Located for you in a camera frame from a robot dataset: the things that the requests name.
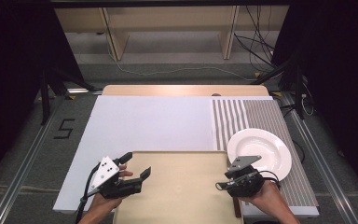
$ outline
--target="wooden cutting board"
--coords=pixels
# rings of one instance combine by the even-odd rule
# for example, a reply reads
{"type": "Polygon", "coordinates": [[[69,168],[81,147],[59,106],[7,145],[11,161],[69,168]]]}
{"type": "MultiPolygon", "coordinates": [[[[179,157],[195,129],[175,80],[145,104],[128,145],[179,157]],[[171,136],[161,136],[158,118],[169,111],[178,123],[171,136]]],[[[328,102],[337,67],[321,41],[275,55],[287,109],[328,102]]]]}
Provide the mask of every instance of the wooden cutting board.
{"type": "Polygon", "coordinates": [[[135,151],[134,176],[151,166],[142,192],[123,200],[114,224],[242,224],[232,198],[215,187],[227,181],[225,151],[135,151]]]}

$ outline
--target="metal rail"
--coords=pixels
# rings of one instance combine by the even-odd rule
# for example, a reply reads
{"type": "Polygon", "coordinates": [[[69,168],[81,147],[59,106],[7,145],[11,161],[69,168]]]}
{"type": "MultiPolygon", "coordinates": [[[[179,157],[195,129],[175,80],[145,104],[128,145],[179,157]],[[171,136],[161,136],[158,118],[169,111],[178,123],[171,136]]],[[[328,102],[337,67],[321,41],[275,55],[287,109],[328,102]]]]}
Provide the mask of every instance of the metal rail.
{"type": "Polygon", "coordinates": [[[57,113],[58,108],[61,106],[63,102],[64,96],[57,96],[54,100],[53,106],[52,106],[52,113],[45,125],[41,126],[36,138],[34,139],[30,149],[28,150],[27,155],[25,156],[25,159],[22,161],[22,164],[19,168],[19,171],[16,173],[16,175],[13,178],[13,181],[10,183],[9,187],[7,188],[7,191],[0,202],[0,223],[4,223],[7,215],[11,209],[11,206],[15,202],[17,195],[19,194],[21,190],[21,186],[24,183],[32,165],[34,164],[34,159],[36,158],[45,138],[47,135],[47,132],[50,128],[51,122],[54,119],[54,116],[57,113]]]}
{"type": "MultiPolygon", "coordinates": [[[[291,105],[294,103],[289,93],[285,92],[283,96],[287,104],[291,105]]],[[[328,165],[324,155],[316,144],[306,121],[300,119],[296,112],[292,112],[291,115],[301,136],[304,139],[310,155],[315,161],[316,167],[318,168],[325,185],[327,186],[334,202],[336,203],[337,209],[343,220],[348,224],[358,223],[358,216],[355,214],[351,202],[349,201],[342,187],[339,185],[332,169],[328,165]]]]}

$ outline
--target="gray striped mat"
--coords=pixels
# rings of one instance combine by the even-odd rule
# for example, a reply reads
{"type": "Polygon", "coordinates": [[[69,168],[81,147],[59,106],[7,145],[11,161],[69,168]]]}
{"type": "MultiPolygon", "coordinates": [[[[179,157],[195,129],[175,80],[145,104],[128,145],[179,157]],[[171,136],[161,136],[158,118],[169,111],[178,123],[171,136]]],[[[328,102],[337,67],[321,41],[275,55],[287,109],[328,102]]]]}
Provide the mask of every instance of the gray striped mat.
{"type": "Polygon", "coordinates": [[[281,182],[281,193],[289,206],[318,206],[315,194],[296,153],[277,103],[272,100],[213,100],[213,135],[218,150],[227,150],[234,133],[263,129],[283,140],[292,154],[292,169],[281,182]]]}

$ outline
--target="human hand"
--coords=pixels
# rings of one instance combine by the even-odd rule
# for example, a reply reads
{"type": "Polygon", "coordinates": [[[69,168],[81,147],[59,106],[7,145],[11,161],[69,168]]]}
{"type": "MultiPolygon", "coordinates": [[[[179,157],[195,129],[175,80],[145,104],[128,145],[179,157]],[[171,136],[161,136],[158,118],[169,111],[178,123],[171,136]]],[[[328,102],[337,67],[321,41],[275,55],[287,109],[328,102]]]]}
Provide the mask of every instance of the human hand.
{"type": "Polygon", "coordinates": [[[276,217],[282,224],[300,223],[279,192],[277,185],[271,181],[264,181],[263,187],[255,196],[239,199],[253,204],[272,217],[276,217]]]}
{"type": "MultiPolygon", "coordinates": [[[[132,176],[133,172],[126,171],[126,165],[119,165],[120,168],[120,177],[132,176]]],[[[94,199],[92,200],[89,211],[85,216],[80,220],[80,224],[94,224],[102,221],[113,209],[117,208],[124,198],[118,199],[105,199],[101,194],[95,194],[94,199]]]]}

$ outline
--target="wrist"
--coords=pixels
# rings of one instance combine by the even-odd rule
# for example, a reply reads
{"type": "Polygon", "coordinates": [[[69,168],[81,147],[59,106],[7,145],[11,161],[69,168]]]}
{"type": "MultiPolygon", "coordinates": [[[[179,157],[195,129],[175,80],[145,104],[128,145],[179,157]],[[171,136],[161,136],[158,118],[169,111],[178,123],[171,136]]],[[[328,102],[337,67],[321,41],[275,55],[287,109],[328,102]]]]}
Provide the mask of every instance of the wrist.
{"type": "Polygon", "coordinates": [[[277,217],[277,219],[279,220],[279,222],[281,224],[298,224],[298,223],[300,223],[298,218],[296,218],[295,215],[291,211],[280,214],[277,217]]]}
{"type": "Polygon", "coordinates": [[[101,216],[97,211],[88,211],[86,215],[82,217],[79,224],[97,224],[101,221],[101,216]]]}

